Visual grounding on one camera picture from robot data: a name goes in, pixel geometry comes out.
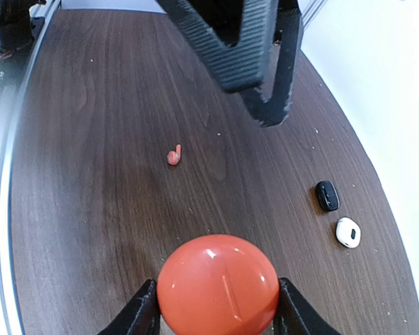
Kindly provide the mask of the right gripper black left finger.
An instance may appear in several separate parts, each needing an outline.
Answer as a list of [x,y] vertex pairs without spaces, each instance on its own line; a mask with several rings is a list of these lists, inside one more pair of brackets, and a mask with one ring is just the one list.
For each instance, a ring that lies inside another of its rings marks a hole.
[[147,279],[113,321],[98,335],[159,335],[160,309],[157,282]]

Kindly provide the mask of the red round charging case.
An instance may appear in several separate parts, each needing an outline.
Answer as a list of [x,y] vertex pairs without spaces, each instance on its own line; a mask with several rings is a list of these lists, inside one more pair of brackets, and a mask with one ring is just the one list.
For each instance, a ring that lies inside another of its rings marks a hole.
[[258,247],[211,234],[170,255],[159,273],[157,297],[175,334],[261,334],[277,312],[279,280]]

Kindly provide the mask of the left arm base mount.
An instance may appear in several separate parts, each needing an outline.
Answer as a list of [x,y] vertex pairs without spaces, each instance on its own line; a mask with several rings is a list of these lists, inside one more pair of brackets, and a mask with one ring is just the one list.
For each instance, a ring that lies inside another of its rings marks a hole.
[[45,24],[31,7],[46,1],[0,1],[0,85],[18,84],[27,68],[35,39]]

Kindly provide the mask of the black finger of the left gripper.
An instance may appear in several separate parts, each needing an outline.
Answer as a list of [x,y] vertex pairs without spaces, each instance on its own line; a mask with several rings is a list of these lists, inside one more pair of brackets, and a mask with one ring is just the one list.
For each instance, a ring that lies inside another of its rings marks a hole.
[[210,75],[228,93],[258,86],[277,1],[159,1]]
[[264,80],[257,87],[240,92],[250,116],[262,127],[279,125],[288,117],[302,36],[298,2],[279,1]]

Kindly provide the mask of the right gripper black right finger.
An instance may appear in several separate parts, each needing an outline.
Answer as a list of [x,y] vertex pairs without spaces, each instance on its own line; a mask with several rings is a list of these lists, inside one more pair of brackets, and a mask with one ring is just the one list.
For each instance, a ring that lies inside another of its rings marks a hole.
[[279,303],[273,319],[273,334],[339,335],[288,278],[280,278],[279,285]]

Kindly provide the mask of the black charging case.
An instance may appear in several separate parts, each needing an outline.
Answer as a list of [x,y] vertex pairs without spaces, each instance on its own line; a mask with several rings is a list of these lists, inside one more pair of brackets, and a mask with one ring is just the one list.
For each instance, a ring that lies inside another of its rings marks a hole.
[[323,211],[336,211],[340,207],[340,200],[335,185],[329,181],[320,181],[315,186],[315,195]]

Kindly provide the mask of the white charging case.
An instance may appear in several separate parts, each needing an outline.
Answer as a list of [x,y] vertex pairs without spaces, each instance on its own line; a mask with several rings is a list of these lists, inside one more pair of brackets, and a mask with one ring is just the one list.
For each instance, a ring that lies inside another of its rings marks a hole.
[[360,244],[362,231],[360,226],[348,217],[338,220],[335,236],[337,241],[347,248],[357,248]]

